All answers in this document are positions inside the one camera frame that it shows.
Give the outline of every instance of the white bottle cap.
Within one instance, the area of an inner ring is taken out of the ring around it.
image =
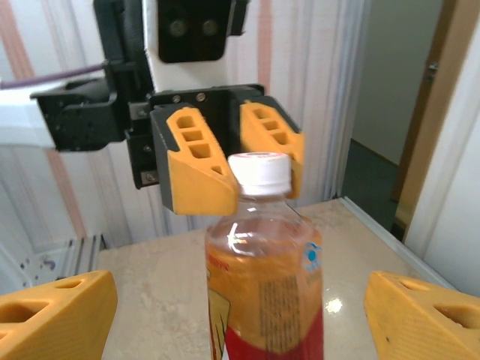
[[[277,152],[245,152],[228,157],[242,195],[251,197],[292,190],[290,156]]]

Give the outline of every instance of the doorway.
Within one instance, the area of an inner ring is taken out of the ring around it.
[[[398,202],[457,2],[371,2],[342,196],[399,239]]]

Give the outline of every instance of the striped wallpaper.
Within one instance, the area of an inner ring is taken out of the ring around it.
[[[368,5],[253,0],[245,34],[229,40],[231,79],[266,85],[307,134],[308,166],[295,205],[327,200],[341,186]],[[0,0],[0,34],[4,80],[103,60],[92,0]],[[0,204],[0,225],[8,233],[20,222],[34,248],[99,233],[118,247],[214,220],[174,215],[161,206],[158,187],[137,190],[125,143],[70,154],[0,147],[0,181],[9,200]]]

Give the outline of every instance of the plastic bottle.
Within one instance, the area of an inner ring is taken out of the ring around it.
[[[323,360],[321,236],[285,202],[290,157],[229,157],[238,211],[205,237],[212,360]]]

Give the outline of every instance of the table surface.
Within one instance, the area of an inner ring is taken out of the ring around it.
[[[377,359],[363,308],[376,270],[421,278],[340,201],[301,208],[323,236],[325,360]],[[203,231],[104,250],[118,307],[104,360],[209,360]]]

